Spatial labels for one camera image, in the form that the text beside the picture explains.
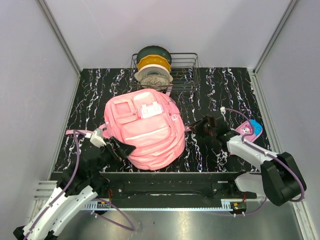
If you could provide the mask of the pink student backpack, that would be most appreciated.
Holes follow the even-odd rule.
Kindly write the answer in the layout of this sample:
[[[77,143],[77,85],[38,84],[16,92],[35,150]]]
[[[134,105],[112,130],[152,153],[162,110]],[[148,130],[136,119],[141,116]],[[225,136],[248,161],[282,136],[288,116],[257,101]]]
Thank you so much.
[[[170,165],[185,149],[182,116],[166,93],[142,89],[111,98],[104,108],[105,143],[111,137],[135,146],[127,158],[140,170],[155,171]]]

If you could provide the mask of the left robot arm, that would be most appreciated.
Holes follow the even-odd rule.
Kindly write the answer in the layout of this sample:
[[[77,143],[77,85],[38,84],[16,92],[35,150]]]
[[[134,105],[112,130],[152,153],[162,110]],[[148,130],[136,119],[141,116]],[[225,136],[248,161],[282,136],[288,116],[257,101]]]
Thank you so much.
[[[67,223],[90,201],[111,196],[110,181],[100,173],[109,161],[127,159],[136,149],[115,137],[101,147],[81,152],[61,175],[52,194],[37,215],[13,235],[18,240],[55,240]]]

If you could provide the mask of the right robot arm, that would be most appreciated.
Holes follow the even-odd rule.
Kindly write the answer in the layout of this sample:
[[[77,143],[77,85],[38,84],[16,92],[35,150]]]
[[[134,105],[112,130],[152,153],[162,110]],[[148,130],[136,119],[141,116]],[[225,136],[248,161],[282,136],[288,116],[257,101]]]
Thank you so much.
[[[276,206],[303,200],[307,185],[288,152],[272,152],[248,141],[245,135],[229,128],[220,113],[189,124],[187,130],[258,169],[258,172],[242,172],[233,177],[227,185],[230,197],[236,199],[250,192],[267,197]]]

